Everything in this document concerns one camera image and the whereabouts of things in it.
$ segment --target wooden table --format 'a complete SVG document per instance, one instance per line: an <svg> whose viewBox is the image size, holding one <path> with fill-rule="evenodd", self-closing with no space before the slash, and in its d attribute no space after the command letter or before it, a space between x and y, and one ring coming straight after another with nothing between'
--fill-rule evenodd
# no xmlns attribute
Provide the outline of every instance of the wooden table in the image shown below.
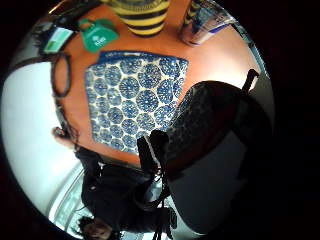
<svg viewBox="0 0 320 240"><path fill-rule="evenodd" d="M200 46L191 47L181 42L177 33L188 3L188 0L171 1L164 29L152 38L140 38L133 35L127 26L103 4L92 9L83 17L92 20L107 18L114 23L119 38L107 44L101 49L102 51L147 51L187 59L189 66L180 101L188 89L200 81L222 81L241 88L249 69L253 68L260 72L247 44L231 26L224 28ZM71 56L72 73L70 92L61 103L69 123L79 132L79 145L101 155L139 166L138 156L97 143L91 137L84 72L89 65L96 63L99 53L93 54L86 51L80 34L77 34L67 44L64 51ZM59 91L64 89L65 75L64 63L58 62L55 76Z"/></svg>

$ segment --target white wall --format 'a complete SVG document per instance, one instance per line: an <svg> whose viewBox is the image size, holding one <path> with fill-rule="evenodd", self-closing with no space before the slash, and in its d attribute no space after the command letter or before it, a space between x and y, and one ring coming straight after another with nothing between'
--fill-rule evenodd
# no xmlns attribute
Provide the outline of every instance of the white wall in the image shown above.
<svg viewBox="0 0 320 240"><path fill-rule="evenodd" d="M52 197L79 161L57 144L50 130L59 126L50 83L51 63L13 72L1 99L1 128L10 166L33 204L45 214Z"/></svg>

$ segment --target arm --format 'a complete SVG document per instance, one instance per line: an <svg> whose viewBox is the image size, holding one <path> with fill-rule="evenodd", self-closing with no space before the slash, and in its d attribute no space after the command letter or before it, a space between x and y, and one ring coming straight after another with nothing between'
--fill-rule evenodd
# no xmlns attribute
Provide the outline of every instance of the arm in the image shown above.
<svg viewBox="0 0 320 240"><path fill-rule="evenodd" d="M86 148L76 146L76 144L70 138L66 137L61 128L53 128L51 134L56 142L74 150L75 156L80 160L84 169L84 186L88 186L100 176L100 166L98 161L101 160L101 158L99 154Z"/></svg>

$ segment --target blue patterned cushion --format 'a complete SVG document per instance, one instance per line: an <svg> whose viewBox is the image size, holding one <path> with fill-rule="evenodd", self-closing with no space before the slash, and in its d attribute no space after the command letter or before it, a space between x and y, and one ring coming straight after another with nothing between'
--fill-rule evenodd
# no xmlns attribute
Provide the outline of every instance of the blue patterned cushion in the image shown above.
<svg viewBox="0 0 320 240"><path fill-rule="evenodd" d="M101 52L85 72L93 139L138 154L138 138L168 128L187 67L187 60L172 56Z"/></svg>

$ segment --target striped cup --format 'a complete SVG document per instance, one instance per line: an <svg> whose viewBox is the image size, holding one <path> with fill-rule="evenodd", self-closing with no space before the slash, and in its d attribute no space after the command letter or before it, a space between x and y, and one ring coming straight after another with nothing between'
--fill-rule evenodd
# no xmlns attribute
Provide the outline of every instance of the striped cup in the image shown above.
<svg viewBox="0 0 320 240"><path fill-rule="evenodd" d="M101 0L139 37L157 35L164 26L169 0Z"/></svg>

